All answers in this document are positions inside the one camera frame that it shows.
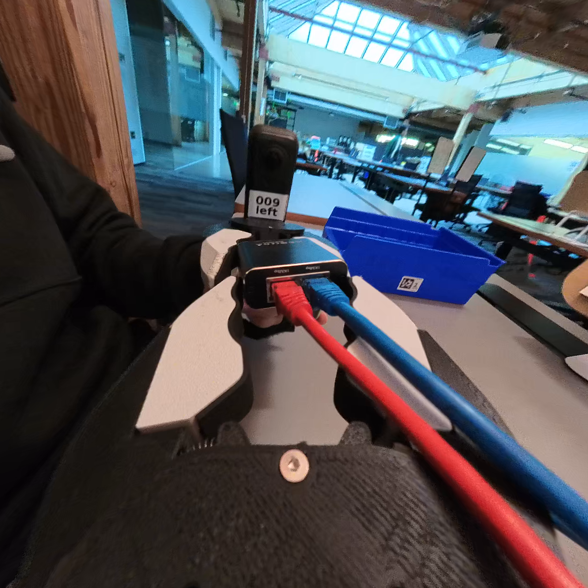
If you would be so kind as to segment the blue plastic bin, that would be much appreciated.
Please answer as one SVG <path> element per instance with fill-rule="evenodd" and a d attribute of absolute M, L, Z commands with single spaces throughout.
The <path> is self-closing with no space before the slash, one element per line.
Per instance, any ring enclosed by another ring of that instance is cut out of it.
<path fill-rule="evenodd" d="M 323 237 L 351 276 L 382 293 L 465 305 L 504 264 L 445 228 L 416 220 L 335 207 Z"/>

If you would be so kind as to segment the black network adapter box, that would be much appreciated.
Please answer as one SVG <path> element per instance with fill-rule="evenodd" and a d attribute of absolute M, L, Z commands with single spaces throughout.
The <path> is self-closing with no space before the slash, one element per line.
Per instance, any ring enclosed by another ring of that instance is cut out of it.
<path fill-rule="evenodd" d="M 346 262 L 330 246 L 310 237 L 281 240 L 246 240 L 237 244 L 242 297 L 253 309 L 275 306 L 272 285 L 328 278 L 345 294 L 352 295 Z"/>

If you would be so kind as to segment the person's left forearm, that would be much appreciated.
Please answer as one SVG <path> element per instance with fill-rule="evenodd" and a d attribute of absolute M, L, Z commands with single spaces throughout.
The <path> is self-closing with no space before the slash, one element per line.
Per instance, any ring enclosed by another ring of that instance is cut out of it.
<path fill-rule="evenodd" d="M 87 285 L 128 317 L 170 319 L 203 294 L 198 233 L 160 239 L 119 211 L 100 187 L 84 189 L 70 245 Z"/>

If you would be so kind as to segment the grey desk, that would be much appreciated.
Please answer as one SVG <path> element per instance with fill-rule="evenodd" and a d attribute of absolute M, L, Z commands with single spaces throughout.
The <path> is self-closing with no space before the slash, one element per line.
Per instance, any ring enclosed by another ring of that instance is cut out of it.
<path fill-rule="evenodd" d="M 423 331 L 497 410 L 511 434 L 587 498 L 587 382 L 564 359 L 480 295 L 452 305 L 380 295 L 371 317 L 400 344 Z M 303 329 L 243 341 L 254 402 L 242 421 L 254 443 L 334 444 L 346 422 L 334 407 L 336 364 Z"/>

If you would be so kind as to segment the black office chair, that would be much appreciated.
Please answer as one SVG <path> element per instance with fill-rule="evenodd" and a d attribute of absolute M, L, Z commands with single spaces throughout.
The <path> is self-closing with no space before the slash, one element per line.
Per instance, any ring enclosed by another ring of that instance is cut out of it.
<path fill-rule="evenodd" d="M 546 197 L 542 194 L 542 189 L 543 185 L 517 181 L 498 213 L 533 221 L 544 217 L 548 205 Z"/>

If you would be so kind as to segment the instruction sheet on wooden stand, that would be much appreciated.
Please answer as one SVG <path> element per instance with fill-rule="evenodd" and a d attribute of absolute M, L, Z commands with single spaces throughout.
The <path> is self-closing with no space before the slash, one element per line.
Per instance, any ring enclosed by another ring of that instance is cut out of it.
<path fill-rule="evenodd" d="M 587 319 L 587 260 L 565 278 L 562 295 L 567 304 Z M 567 366 L 587 381 L 587 352 L 565 358 Z"/>

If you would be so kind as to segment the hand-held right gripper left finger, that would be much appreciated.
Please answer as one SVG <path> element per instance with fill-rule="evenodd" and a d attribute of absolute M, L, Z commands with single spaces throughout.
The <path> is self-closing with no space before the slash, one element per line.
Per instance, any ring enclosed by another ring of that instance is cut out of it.
<path fill-rule="evenodd" d="M 253 384 L 241 345 L 237 290 L 237 278 L 229 276 L 173 322 L 138 415 L 138 432 L 216 435 L 224 423 L 249 413 Z"/>

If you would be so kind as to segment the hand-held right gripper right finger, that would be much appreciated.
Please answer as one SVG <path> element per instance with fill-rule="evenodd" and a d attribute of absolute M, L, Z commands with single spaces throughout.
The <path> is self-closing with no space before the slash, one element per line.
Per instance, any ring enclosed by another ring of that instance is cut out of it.
<path fill-rule="evenodd" d="M 432 371 L 417 332 L 417 327 L 401 308 L 362 277 L 353 276 L 352 307 L 377 325 L 395 343 L 408 352 L 426 370 Z M 352 327 L 344 326 L 346 348 L 390 387 L 421 418 L 439 433 L 452 431 L 452 423 L 431 401 L 425 398 L 395 367 Z M 338 368 L 334 383 L 334 405 L 348 423 L 363 422 L 372 437 L 401 437 L 399 426 L 387 417 L 383 409 L 365 393 L 342 368 Z"/>

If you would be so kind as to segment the person's left hand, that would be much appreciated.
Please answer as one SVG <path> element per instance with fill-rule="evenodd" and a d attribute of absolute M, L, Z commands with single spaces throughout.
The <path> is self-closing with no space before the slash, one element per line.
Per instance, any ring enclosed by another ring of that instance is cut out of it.
<path fill-rule="evenodd" d="M 299 326 L 298 324 L 292 326 L 291 323 L 285 320 L 284 316 L 277 313 L 275 307 L 252 309 L 247 305 L 243 305 L 241 317 L 253 326 L 253 331 L 260 330 L 262 335 L 267 336 L 279 332 L 290 332 Z"/>

